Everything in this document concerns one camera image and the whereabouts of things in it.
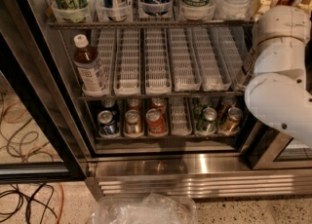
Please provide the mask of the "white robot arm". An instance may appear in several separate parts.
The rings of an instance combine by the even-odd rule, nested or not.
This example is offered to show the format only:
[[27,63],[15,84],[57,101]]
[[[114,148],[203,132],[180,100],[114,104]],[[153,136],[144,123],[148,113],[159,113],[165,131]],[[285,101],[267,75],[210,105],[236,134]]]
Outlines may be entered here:
[[312,144],[312,94],[306,47],[311,6],[301,0],[253,0],[253,74],[245,88],[249,111],[263,124]]

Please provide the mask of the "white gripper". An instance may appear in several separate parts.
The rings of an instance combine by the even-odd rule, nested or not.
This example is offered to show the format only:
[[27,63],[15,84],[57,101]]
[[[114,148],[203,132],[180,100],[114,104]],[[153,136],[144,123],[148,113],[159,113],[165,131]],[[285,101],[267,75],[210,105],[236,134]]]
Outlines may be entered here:
[[306,46],[310,40],[312,0],[294,0],[292,6],[277,6],[278,0],[253,0],[251,5],[253,47],[277,38],[291,38]]

